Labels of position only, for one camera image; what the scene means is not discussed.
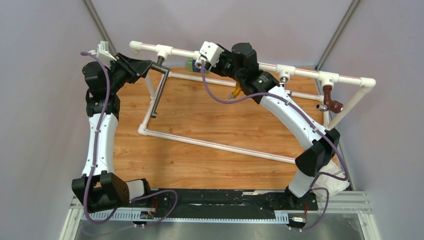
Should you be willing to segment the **dark grey long faucet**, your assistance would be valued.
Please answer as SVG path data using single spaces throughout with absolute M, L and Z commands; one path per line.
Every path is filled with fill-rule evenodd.
M 163 66 L 163 63 L 165 61 L 165 58 L 163 56 L 158 56 L 157 57 L 157 62 L 154 65 L 155 66 L 155 70 L 157 70 L 158 72 L 162 73 L 162 79 L 158 85 L 158 89 L 157 89 L 157 93 L 156 93 L 156 97 L 154 99 L 153 102 L 153 107 L 152 107 L 152 111 L 150 114 L 151 118 L 156 118 L 157 117 L 157 107 L 159 105 L 163 90 L 165 88 L 166 82 L 168 80 L 169 77 L 169 73 L 170 73 L 170 69 L 166 66 Z

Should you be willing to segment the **white PVC pipe frame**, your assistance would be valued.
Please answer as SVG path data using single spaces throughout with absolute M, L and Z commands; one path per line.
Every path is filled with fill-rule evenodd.
M 193 76 L 167 71 L 162 75 L 157 88 L 154 88 L 152 82 L 147 80 L 146 85 L 151 101 L 144 120 L 138 128 L 139 134 L 290 164 L 296 164 L 298 159 L 149 130 L 148 122 L 157 115 L 156 110 L 166 81 L 169 78 L 177 78 L 202 82 L 204 86 L 216 84 L 234 87 L 227 101 L 228 104 L 241 102 L 239 94 L 243 93 L 245 100 L 254 100 L 278 118 L 306 152 L 317 150 L 323 136 L 328 135 L 376 85 L 373 78 L 312 71 L 290 65 L 260 63 L 257 60 L 256 51 L 247 42 L 234 45 L 232 50 L 226 50 L 208 41 L 204 42 L 197 51 L 140 41 L 131 41 L 129 46 L 137 52 L 155 52 L 159 62 L 163 62 L 170 56 L 191 58 L 202 72 L 220 76 L 220 79 L 212 79 L 204 75 Z M 322 86 L 322 94 L 313 95 L 288 90 L 287 82 L 293 76 L 318 80 Z

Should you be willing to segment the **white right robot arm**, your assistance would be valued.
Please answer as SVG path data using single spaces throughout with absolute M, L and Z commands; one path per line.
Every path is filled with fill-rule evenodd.
M 340 133 L 315 123 L 288 95 L 284 77 L 276 79 L 260 68 L 257 52 L 248 42 L 237 43 L 228 50 L 205 41 L 196 66 L 235 80 L 246 99 L 252 98 L 270 111 L 298 140 L 304 151 L 295 158 L 297 171 L 287 187 L 290 192 L 285 195 L 285 202 L 289 208 L 299 209 L 320 170 L 334 157 Z

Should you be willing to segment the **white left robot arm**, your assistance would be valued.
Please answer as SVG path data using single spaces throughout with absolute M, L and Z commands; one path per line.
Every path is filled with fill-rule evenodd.
M 150 60 L 118 54 L 109 66 L 96 57 L 81 70 L 88 86 L 85 101 L 89 145 L 81 177 L 72 180 L 71 189 L 87 214 L 126 207 L 131 200 L 143 208 L 153 201 L 145 178 L 124 181 L 116 175 L 113 163 L 121 106 L 118 91 L 126 83 L 145 78 L 152 64 Z

